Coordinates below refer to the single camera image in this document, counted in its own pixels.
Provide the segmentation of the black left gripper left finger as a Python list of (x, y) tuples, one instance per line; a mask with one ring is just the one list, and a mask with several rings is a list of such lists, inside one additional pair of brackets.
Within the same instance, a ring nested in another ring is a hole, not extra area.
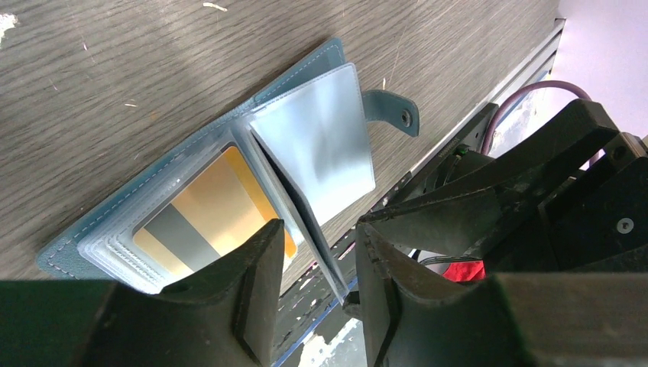
[(149, 295), (117, 281), (4, 281), (3, 366), (269, 366), (284, 260), (273, 219)]

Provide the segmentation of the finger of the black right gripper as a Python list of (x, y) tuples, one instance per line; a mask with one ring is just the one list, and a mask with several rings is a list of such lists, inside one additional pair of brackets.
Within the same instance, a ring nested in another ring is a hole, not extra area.
[(530, 137), (477, 170), (362, 216), (358, 232), (377, 233), (392, 245), (481, 257), (618, 133), (602, 104), (573, 100)]

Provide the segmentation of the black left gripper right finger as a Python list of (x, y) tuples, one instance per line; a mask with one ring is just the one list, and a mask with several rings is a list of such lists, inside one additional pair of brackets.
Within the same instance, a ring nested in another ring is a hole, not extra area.
[(357, 227), (370, 366), (645, 366), (647, 276), (497, 273), (465, 286)]

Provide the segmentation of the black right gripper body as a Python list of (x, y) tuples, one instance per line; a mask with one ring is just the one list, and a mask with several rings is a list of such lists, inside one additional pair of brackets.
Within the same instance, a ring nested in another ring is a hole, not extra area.
[(604, 151), (484, 256), (486, 272), (647, 271), (647, 146), (624, 132)]

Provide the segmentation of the gold credit card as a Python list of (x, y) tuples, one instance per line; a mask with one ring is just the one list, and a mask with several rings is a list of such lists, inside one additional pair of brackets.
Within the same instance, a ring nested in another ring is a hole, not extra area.
[(134, 233), (133, 241), (172, 278), (184, 278), (277, 217), (239, 149), (228, 145)]

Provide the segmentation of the blue card holder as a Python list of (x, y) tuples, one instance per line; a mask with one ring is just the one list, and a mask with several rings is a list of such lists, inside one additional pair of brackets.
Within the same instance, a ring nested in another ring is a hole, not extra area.
[(374, 189), (371, 122), (412, 137), (420, 131), (416, 104), (362, 91), (333, 38), (63, 230), (37, 265), (57, 278), (115, 279), (158, 294), (279, 218), (280, 267), (308, 245), (343, 297), (341, 273), (316, 227)]

